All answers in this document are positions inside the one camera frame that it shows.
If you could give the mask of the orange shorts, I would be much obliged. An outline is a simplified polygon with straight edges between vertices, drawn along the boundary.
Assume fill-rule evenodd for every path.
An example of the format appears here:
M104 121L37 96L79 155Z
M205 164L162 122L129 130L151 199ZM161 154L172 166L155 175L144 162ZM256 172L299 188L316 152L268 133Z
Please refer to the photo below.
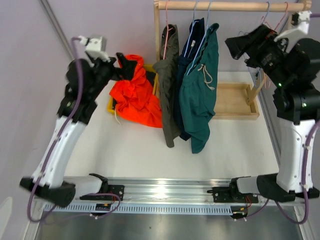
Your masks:
M137 61L137 66L132 80L117 81L109 92L116 101L115 113L128 121L162 128L160 101L153 95L153 87L146 78L143 57L136 54L127 54L125 57Z

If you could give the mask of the blue hanger with orange shorts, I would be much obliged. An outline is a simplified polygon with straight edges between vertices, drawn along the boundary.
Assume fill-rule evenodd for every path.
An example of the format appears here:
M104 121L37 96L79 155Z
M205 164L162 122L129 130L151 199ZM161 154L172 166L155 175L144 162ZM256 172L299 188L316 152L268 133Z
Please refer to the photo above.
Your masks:
M264 16L262 16L260 23L264 24L266 23L266 18L270 12L270 2L267 1L267 10L266 10L266 14ZM252 81L253 81L253 86L254 87L259 87L262 84L262 69L261 68L256 68L256 72L251 71L251 69L249 67L247 67L248 72L250 73L250 76L252 77Z

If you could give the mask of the black shorts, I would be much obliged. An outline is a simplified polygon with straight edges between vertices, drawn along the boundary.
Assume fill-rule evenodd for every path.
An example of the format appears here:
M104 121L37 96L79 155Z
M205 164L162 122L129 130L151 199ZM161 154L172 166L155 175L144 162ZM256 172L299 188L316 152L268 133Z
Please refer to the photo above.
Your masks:
M145 72L146 79L151 84L152 87L155 85L156 73L153 71L146 71Z

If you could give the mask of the pink hanger with black shorts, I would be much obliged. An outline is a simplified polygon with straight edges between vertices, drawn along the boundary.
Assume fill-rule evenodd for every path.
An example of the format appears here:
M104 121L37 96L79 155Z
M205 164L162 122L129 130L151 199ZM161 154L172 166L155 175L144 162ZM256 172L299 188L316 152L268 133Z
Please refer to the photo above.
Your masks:
M277 25L273 28L274 31L276 31L279 28L280 24L283 22L284 18L287 16L289 3L287 1L285 1L284 3L286 4L285 12L282 18L277 23ZM269 14L269 10L267 9L267 13L261 18L261 23L266 24L269 28L271 28L270 24L266 21L268 14ZM264 88L268 89L271 86L271 82L267 80L268 78L265 73L263 73L263 78L264 78Z

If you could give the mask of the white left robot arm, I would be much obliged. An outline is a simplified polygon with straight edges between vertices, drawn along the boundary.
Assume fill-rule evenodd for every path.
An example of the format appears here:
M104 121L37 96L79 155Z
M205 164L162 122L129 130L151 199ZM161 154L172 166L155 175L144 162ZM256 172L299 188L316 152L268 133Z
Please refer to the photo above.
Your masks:
M97 108L96 99L110 80L131 80L138 65L122 53L110 61L101 58L77 59L69 63L67 85L57 111L54 133L39 166L20 187L33 195L67 207L74 199L111 200L108 179L96 173L65 177L71 154Z

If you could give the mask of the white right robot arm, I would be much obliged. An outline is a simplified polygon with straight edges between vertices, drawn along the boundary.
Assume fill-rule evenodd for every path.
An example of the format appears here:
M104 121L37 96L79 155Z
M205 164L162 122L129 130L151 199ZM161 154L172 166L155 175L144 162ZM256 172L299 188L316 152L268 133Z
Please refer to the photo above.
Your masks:
M262 24L252 32L225 40L237 60L260 68L275 85L273 102L281 130L279 171L234 178L228 196L239 202L247 193L285 203L295 198L318 198L311 178L312 138L320 120L320 93L313 80L320 70L320 43L303 37L288 50L290 38Z

